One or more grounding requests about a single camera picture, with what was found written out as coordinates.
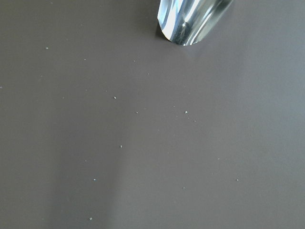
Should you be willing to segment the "metal scoop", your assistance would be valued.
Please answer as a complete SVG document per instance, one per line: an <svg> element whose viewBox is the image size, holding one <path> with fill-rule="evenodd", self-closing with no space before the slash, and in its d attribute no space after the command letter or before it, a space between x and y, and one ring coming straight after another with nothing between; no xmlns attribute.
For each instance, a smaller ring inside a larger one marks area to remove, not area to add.
<svg viewBox="0 0 305 229"><path fill-rule="evenodd" d="M232 3L232 0L161 0L157 19L167 40L190 46L209 34Z"/></svg>

